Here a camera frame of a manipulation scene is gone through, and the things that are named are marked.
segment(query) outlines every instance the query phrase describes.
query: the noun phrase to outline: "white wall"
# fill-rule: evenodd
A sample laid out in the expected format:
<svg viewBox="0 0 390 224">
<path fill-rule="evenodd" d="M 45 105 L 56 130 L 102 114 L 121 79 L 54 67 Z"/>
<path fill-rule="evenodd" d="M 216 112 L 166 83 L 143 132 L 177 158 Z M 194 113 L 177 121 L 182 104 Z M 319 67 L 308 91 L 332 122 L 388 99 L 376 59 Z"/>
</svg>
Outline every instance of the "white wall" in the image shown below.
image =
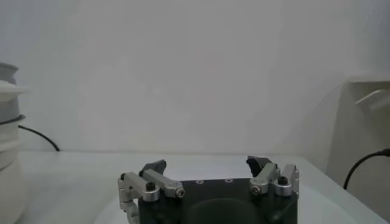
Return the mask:
<svg viewBox="0 0 390 224">
<path fill-rule="evenodd" d="M 33 89 L 25 124 L 65 150 L 289 153 L 324 168 L 340 84 L 372 64 L 357 66 L 356 7 L 3 0 L 0 61 Z"/>
</svg>

